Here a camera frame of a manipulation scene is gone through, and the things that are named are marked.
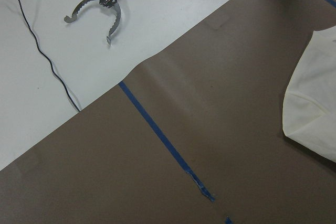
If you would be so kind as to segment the cream long sleeve cat shirt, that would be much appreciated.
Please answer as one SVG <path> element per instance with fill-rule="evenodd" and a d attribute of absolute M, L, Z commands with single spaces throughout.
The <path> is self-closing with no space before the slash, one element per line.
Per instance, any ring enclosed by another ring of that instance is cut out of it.
<path fill-rule="evenodd" d="M 285 91 L 282 129 L 335 161 L 335 27 L 313 32 Z"/>

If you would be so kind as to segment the metal reacher grabber tool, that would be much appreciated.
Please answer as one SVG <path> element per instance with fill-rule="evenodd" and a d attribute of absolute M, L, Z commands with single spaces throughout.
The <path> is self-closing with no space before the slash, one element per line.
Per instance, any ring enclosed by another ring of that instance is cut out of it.
<path fill-rule="evenodd" d="M 73 10 L 71 16 L 65 16 L 64 21 L 68 24 L 73 23 L 77 20 L 79 11 L 84 7 L 85 4 L 91 1 L 99 1 L 99 4 L 106 8 L 112 8 L 116 12 L 116 19 L 109 29 L 107 35 L 107 43 L 110 45 L 112 41 L 112 35 L 117 30 L 118 25 L 121 20 L 121 8 L 118 3 L 118 0 L 82 0 Z"/>

